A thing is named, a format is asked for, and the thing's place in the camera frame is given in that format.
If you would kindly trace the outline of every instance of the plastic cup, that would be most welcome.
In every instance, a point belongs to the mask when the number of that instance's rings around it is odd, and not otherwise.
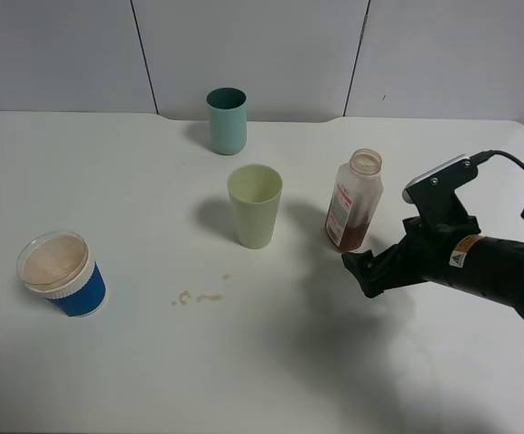
[[[240,243],[249,249],[266,247],[282,193],[278,172],[266,165],[245,165],[229,176],[228,193]]]
[[[27,244],[17,259],[17,275],[68,316],[95,312],[106,296],[88,245],[69,231],[49,232]]]
[[[206,102],[212,147],[225,156],[237,154],[246,145],[246,94],[234,88],[221,88],[210,92]]]

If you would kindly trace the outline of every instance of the bottle cap opening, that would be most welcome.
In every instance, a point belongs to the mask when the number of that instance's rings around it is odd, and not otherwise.
[[[357,175],[373,176],[380,172],[382,157],[372,149],[359,149],[352,154],[350,164]]]

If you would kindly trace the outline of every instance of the blue cup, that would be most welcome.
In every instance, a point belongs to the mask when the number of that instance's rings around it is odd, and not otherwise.
[[[221,88],[210,92],[206,102],[213,149],[225,156],[237,154],[246,144],[246,94],[234,88]]]
[[[17,274],[68,316],[92,314],[106,297],[98,264],[77,233],[49,232],[30,242],[17,259]]]

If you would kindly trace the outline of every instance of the bottle label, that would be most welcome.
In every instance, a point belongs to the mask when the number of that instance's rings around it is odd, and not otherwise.
[[[344,191],[342,184],[336,184],[328,212],[326,231],[336,246],[340,246],[346,222],[351,215],[352,199]]]

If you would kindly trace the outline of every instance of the teal cup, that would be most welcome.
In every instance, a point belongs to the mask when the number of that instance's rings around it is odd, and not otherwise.
[[[221,88],[210,92],[206,102],[212,148],[225,156],[237,154],[246,144],[246,94],[234,88]]]

